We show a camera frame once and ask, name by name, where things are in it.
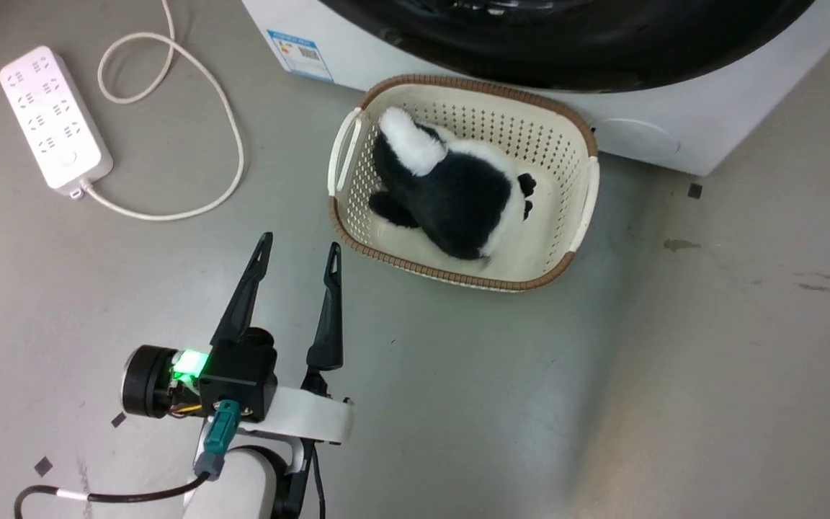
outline washing machine door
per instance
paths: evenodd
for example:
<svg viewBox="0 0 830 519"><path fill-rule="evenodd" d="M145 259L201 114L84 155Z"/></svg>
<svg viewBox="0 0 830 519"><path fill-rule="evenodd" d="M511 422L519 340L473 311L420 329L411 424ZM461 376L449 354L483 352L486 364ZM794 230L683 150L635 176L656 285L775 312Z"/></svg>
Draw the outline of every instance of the washing machine door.
<svg viewBox="0 0 830 519"><path fill-rule="evenodd" d="M321 0L412 55L478 78L624 92L728 65L813 0Z"/></svg>

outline power strip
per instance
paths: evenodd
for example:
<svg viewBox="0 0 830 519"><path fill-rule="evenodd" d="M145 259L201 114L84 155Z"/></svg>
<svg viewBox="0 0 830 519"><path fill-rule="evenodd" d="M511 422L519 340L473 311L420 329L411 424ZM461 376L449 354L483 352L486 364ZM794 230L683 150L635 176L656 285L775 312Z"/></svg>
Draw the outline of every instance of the power strip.
<svg viewBox="0 0 830 519"><path fill-rule="evenodd" d="M81 198L83 182L111 171L115 162L53 50L42 45L3 66L0 83L47 186Z"/></svg>

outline beige perforated basket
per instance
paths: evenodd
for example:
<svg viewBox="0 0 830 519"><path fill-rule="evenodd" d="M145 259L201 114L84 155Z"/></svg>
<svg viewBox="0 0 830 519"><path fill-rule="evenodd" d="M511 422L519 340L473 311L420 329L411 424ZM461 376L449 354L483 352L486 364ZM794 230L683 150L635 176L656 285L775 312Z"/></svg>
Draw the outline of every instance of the beige perforated basket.
<svg viewBox="0 0 830 519"><path fill-rule="evenodd" d="M392 226L368 207L381 188L372 150L389 106L461 138L497 145L537 181L520 236L491 262L453 259L420 230ZM367 92L342 123L329 160L329 210L343 240L366 256L448 283L518 292L546 285L572 262L589 227L597 183L594 136L566 106L470 79L396 76Z"/></svg>

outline washing machine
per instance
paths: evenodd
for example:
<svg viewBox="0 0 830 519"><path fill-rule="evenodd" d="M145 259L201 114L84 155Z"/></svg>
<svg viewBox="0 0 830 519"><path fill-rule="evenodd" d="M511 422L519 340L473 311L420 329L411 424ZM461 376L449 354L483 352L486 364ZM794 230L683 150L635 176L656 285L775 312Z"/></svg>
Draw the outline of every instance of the washing machine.
<svg viewBox="0 0 830 519"><path fill-rule="evenodd" d="M830 0L244 0L289 72L470 76L564 102L600 150L710 174L830 49Z"/></svg>

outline blue and white label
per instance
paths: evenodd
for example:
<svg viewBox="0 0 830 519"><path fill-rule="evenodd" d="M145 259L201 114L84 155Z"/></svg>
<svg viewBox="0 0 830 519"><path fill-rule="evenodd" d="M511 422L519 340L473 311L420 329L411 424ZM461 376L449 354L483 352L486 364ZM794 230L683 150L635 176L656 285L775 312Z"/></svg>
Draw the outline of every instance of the blue and white label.
<svg viewBox="0 0 830 519"><path fill-rule="evenodd" d="M315 42L274 30L268 30L267 34L280 51L280 57L284 59L290 72L334 82L332 73L329 72Z"/></svg>

